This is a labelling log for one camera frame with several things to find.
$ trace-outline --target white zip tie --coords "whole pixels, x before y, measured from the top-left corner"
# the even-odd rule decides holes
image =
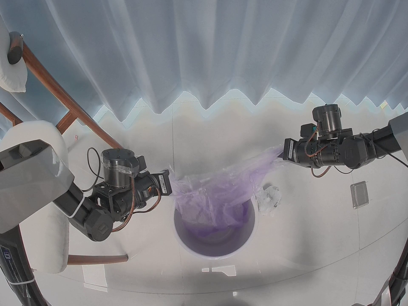
[[[79,205],[77,206],[76,210],[74,211],[74,213],[73,213],[72,215],[68,215],[68,214],[66,214],[63,210],[61,210],[62,213],[64,213],[64,214],[68,217],[68,219],[72,219],[72,218],[75,216],[75,214],[78,212],[78,210],[79,210],[79,208],[81,207],[81,205],[82,205],[82,203],[84,202],[84,200],[85,200],[85,196],[82,198],[82,201],[79,203]]]
[[[8,281],[8,283],[10,283],[10,284],[13,285],[13,286],[18,286],[18,285],[20,285],[20,284],[32,283],[32,282],[34,282],[34,281],[35,281],[35,278],[32,279],[32,280],[30,280],[30,281],[26,281],[26,282],[18,282],[18,283],[15,283],[15,282],[10,282],[10,281]]]

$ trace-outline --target chair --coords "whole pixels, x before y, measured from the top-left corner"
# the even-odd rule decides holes
[[[0,150],[30,140],[43,140],[68,164],[68,150],[58,129],[38,120],[10,128],[0,142]],[[20,223],[21,235],[31,268],[46,273],[61,273],[67,265],[92,265],[127,262],[127,255],[68,255],[69,221],[54,203],[50,203]]]

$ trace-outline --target cylindrical motor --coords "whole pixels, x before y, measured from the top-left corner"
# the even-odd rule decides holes
[[[319,124],[319,135],[326,138],[337,137],[336,132],[342,129],[341,111],[338,105],[318,106],[312,111],[313,119]]]
[[[105,182],[110,187],[130,187],[130,178],[134,178],[139,171],[139,161],[131,150],[104,150],[102,161]]]

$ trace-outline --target plastic bag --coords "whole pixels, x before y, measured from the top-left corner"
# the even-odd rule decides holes
[[[266,174],[281,159],[283,147],[271,147],[256,157],[215,173],[185,176],[177,180],[172,174],[171,186],[186,228],[205,237],[231,227],[242,227],[247,213],[244,204],[262,190]]]
[[[261,190],[256,194],[259,213],[262,215],[272,215],[277,206],[280,204],[282,194],[278,187],[269,186],[265,190]]]

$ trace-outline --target white cushion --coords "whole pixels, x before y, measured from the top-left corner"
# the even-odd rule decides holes
[[[0,16],[0,87],[9,92],[25,92],[27,67],[23,58],[16,64],[9,64],[7,59],[9,48],[9,32]]]
[[[0,150],[37,139],[50,144],[69,166],[62,135],[53,124],[43,120],[23,122],[9,129],[0,142]],[[64,271],[68,263],[69,221],[54,203],[24,220],[20,229],[31,268],[47,273]]]

